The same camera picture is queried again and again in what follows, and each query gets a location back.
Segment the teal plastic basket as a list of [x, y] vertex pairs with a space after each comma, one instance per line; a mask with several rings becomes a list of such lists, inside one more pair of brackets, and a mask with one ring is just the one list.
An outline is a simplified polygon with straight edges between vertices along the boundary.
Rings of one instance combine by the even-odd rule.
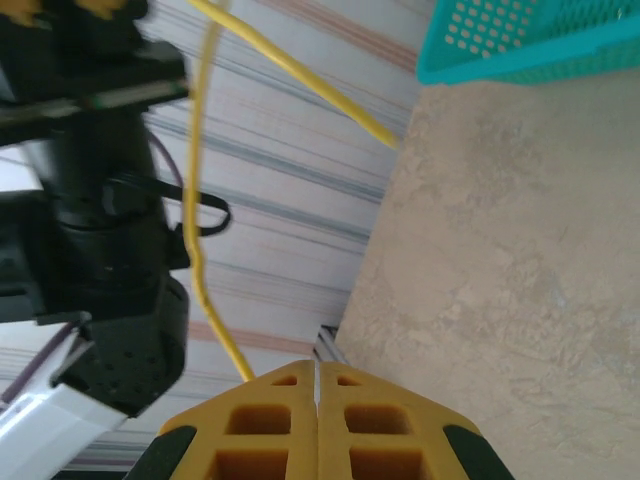
[[640, 0], [437, 0], [423, 85], [536, 85], [640, 67]]

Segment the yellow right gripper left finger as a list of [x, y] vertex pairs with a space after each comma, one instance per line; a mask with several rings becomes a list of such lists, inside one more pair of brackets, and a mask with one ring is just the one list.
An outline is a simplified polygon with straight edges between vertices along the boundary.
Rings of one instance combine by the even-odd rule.
[[296, 361], [175, 415], [130, 480], [318, 480], [314, 381]]

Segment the aluminium table frame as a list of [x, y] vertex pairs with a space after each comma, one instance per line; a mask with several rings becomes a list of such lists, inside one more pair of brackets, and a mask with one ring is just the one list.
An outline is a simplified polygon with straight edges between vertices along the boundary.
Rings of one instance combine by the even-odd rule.
[[347, 364], [343, 353], [335, 343], [338, 329], [331, 326], [321, 326], [318, 331], [313, 355], [317, 362], [338, 362]]

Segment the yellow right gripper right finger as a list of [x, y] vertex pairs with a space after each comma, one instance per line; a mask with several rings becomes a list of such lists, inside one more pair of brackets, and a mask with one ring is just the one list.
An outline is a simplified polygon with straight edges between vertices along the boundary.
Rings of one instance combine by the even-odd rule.
[[320, 366], [318, 480], [515, 480], [478, 427], [341, 363]]

